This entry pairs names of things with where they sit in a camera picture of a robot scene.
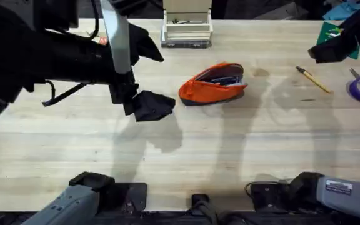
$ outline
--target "wooden tabletop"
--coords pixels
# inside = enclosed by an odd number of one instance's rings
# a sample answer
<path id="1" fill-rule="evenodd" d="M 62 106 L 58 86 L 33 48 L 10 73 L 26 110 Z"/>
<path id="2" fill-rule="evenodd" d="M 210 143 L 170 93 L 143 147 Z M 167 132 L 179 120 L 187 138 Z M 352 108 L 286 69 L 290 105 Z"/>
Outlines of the wooden tabletop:
<path id="1" fill-rule="evenodd" d="M 161 21 L 132 22 L 160 45 Z M 126 117 L 103 85 L 47 108 L 41 101 L 50 98 L 49 86 L 23 91 L 0 117 L 0 211 L 40 210 L 83 171 L 147 183 L 147 210 L 185 209 L 194 193 L 236 199 L 240 203 L 231 206 L 245 208 L 246 183 L 303 171 L 360 181 L 360 102 L 346 92 L 349 68 L 360 73 L 360 58 L 316 64 L 307 50 L 322 23 L 214 21 L 212 48 L 162 49 L 164 62 L 141 59 L 134 68 L 141 89 L 177 101 L 162 121 Z M 80 26 L 93 31 L 90 21 Z M 244 66 L 245 96 L 185 107 L 181 84 L 223 61 Z M 315 86 L 297 65 L 334 94 Z M 73 85 L 56 82 L 59 93 Z"/>

